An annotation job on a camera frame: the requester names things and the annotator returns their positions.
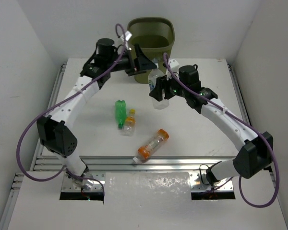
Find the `clear white label bottle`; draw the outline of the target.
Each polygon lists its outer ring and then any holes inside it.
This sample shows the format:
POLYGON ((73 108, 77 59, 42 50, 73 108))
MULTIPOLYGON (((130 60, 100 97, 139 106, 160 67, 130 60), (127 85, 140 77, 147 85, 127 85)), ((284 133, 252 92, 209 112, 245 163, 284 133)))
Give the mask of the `clear white label bottle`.
MULTIPOLYGON (((164 76, 164 73, 159 69, 157 59, 154 58, 152 62, 156 65, 156 69, 151 70, 151 72, 148 75, 148 84, 150 91, 152 91, 155 88, 157 78, 164 76)), ((153 107, 157 110, 162 110, 169 106, 169 100, 162 100, 159 102, 155 98, 152 98, 152 103, 153 107)))

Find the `green crushed plastic bottle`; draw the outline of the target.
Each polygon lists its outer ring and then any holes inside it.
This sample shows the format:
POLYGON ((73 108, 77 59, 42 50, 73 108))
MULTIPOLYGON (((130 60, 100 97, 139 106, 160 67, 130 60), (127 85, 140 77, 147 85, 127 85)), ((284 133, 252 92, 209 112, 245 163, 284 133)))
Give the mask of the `green crushed plastic bottle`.
POLYGON ((115 102, 115 119, 118 129, 122 129, 126 116, 126 102, 124 100, 117 100, 115 102))

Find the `small yellow cap bottle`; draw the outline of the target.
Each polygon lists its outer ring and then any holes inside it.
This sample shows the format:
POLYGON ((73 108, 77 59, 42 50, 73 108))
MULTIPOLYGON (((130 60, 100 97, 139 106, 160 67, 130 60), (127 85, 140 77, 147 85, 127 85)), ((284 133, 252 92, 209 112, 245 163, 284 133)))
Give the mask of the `small yellow cap bottle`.
POLYGON ((123 127, 122 127, 122 134, 124 136, 132 136, 135 131, 135 110, 131 109, 129 113, 127 114, 127 117, 124 121, 123 127))

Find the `tall orange label bottle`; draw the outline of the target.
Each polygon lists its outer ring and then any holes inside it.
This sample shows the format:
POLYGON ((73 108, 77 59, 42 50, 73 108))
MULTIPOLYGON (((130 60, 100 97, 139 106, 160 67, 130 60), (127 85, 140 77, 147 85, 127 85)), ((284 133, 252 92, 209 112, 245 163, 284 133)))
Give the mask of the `tall orange label bottle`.
POLYGON ((163 130, 158 130, 147 142, 145 142, 133 157, 135 164, 148 160, 164 143, 168 140, 169 134, 163 130))

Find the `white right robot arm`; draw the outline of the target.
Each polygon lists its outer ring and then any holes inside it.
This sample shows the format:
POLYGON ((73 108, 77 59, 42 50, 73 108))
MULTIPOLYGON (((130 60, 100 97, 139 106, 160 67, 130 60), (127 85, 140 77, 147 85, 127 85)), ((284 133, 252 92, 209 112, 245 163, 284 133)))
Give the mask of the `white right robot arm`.
POLYGON ((235 158, 208 167, 204 183, 214 185, 235 176, 249 179, 272 163, 270 149, 273 137, 268 132, 258 135, 236 120, 218 95, 201 85, 196 64, 180 66, 176 60, 170 59, 164 63, 164 67, 167 68, 166 75, 157 78, 149 95, 159 102, 174 96, 184 98, 190 108, 215 124, 238 151, 235 158))

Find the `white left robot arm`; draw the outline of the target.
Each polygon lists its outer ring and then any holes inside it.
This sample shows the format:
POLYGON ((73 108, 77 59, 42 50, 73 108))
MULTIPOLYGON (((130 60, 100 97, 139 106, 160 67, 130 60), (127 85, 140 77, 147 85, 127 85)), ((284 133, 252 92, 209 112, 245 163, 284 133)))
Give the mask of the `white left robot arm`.
POLYGON ((72 133, 72 126, 82 108, 103 87, 112 72, 125 71, 132 76, 156 67, 138 44, 134 48, 136 58, 132 58, 127 44, 118 53, 112 39, 99 39, 93 55, 83 65, 66 98, 36 122, 41 144, 57 156, 75 177, 82 177, 88 170, 76 151, 77 138, 72 133))

